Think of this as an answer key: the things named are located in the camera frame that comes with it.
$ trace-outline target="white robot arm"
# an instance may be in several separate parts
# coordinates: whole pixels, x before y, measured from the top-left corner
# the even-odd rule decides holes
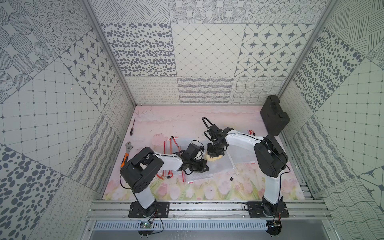
[[[207,127],[204,135],[212,141],[207,146],[207,154],[210,157],[224,155],[229,145],[255,151],[260,170],[265,174],[263,213],[267,217],[274,217],[277,213],[279,202],[283,201],[280,193],[281,175],[284,173],[283,170],[288,161],[287,155],[275,137],[272,135],[263,138],[255,137],[238,132],[230,127],[221,130],[206,117],[202,117],[202,120]]]

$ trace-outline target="star pattern tile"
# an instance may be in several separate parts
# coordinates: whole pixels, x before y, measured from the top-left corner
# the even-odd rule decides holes
[[[117,76],[102,44],[89,31],[61,56],[68,71],[101,112],[113,93]]]
[[[235,76],[287,77],[314,24],[247,24]]]

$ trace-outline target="aluminum rail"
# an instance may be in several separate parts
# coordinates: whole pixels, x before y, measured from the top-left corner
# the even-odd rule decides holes
[[[129,218],[130,204],[134,200],[94,200],[85,216],[85,220],[145,220],[147,218]],[[176,219],[260,219],[272,220],[268,217],[250,218],[244,206],[244,200],[171,200],[168,218],[164,221]],[[301,220],[331,220],[323,200],[285,200],[290,217],[287,219]]]

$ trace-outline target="black mounting plate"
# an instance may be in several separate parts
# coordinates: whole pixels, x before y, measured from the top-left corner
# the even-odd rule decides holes
[[[266,217],[263,213],[264,208],[262,207],[263,202],[247,202],[249,217]],[[285,202],[281,202],[277,205],[276,217],[289,217],[289,212]]]
[[[157,209],[156,217],[167,218],[169,213],[169,202],[155,202]],[[130,218],[147,218],[145,209],[138,201],[131,203],[128,217]]]

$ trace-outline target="grid pattern tile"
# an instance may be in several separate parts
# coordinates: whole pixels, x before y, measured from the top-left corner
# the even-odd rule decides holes
[[[276,95],[285,77],[235,77],[229,104],[263,104],[269,95]]]
[[[100,112],[60,59],[2,105],[6,146],[66,173]]]
[[[123,89],[123,86],[121,86],[120,81],[118,81],[115,91],[104,107],[102,114],[107,118],[107,122],[120,139],[124,139],[134,109],[135,107],[130,98]]]
[[[384,166],[383,69],[368,59],[316,116],[357,174]]]
[[[241,24],[172,24],[177,76],[233,77],[244,27]]]

